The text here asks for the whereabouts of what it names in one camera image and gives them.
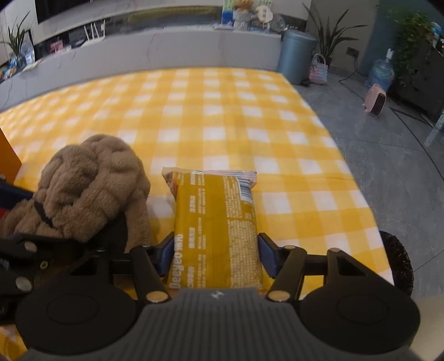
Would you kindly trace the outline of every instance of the yellow checkered tablecloth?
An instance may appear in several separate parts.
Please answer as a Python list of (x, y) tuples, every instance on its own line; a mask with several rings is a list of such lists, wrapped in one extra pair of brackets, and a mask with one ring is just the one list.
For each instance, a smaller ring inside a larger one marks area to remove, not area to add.
[[(16, 106), (0, 114), (0, 127), (23, 162), (16, 184), (28, 189), (61, 147), (96, 133), (125, 140), (151, 182), (147, 206), (158, 241), (174, 224), (162, 167), (256, 170), (258, 232), (308, 253), (339, 247), (393, 282), (372, 211), (340, 151), (278, 73), (190, 68), (114, 76)], [(302, 293), (321, 284), (307, 277)]]

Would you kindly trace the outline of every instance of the yellow snack package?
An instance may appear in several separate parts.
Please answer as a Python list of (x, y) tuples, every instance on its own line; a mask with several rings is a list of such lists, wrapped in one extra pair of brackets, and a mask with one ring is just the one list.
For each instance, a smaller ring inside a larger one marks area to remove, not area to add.
[(162, 175), (176, 198), (167, 287), (261, 289), (256, 173), (164, 168)]

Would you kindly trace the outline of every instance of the blue-gray trash can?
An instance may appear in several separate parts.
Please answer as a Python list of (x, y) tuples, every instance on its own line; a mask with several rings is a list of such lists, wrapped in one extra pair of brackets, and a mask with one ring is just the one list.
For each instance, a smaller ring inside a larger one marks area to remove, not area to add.
[(311, 58), (317, 39), (308, 32), (287, 30), (277, 71), (291, 84), (300, 84), (308, 78)]

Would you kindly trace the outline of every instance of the potted plant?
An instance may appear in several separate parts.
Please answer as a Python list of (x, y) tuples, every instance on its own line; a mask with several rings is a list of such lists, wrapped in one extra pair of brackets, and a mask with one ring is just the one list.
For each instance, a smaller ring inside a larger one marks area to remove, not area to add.
[(339, 24), (342, 19), (347, 15), (350, 9), (344, 11), (344, 13), (339, 17), (336, 22), (333, 30), (330, 29), (330, 17), (327, 17), (327, 23), (324, 25), (322, 23), (321, 16), (319, 15), (319, 11), (316, 6), (312, 3), (311, 7), (313, 11), (311, 11), (304, 3), (305, 9), (308, 11), (308, 15), (313, 20), (316, 30), (317, 30), (317, 39), (319, 41), (320, 53), (325, 57), (327, 61), (327, 65), (330, 66), (332, 61), (333, 52), (336, 46), (342, 41), (351, 41), (351, 40), (359, 40), (357, 38), (352, 38), (349, 36), (342, 36), (344, 32), (354, 28), (363, 28), (367, 25), (355, 25), (355, 26), (347, 26), (339, 28)]
[(421, 42), (432, 42), (432, 24), (426, 14), (400, 7), (389, 9), (387, 17), (393, 18), (400, 25), (396, 33), (395, 57), (392, 63), (398, 83), (406, 86), (409, 78), (414, 75), (412, 60)]
[[(20, 55), (20, 50), (22, 48), (22, 43), (24, 40), (24, 36), (27, 30), (21, 29), (21, 26), (23, 22), (25, 21), (26, 17), (29, 15), (29, 11), (26, 13), (25, 17), (22, 19), (19, 25), (16, 25), (17, 19), (14, 21), (14, 25), (12, 26), (12, 30), (8, 26), (8, 36), (9, 41), (0, 41), (0, 44), (8, 44), (9, 47), (14, 52), (15, 56), (17, 57), (17, 67), (21, 69), (21, 65), (23, 63), (22, 56)], [(14, 34), (14, 26), (16, 26), (17, 31)]]

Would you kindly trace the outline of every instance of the pink space heater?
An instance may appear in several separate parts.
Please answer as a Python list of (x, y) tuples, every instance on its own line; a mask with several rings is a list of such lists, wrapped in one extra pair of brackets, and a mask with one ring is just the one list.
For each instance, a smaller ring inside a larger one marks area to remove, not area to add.
[(378, 116), (384, 107), (386, 99), (387, 94), (385, 91), (378, 84), (373, 85), (365, 97), (365, 112)]

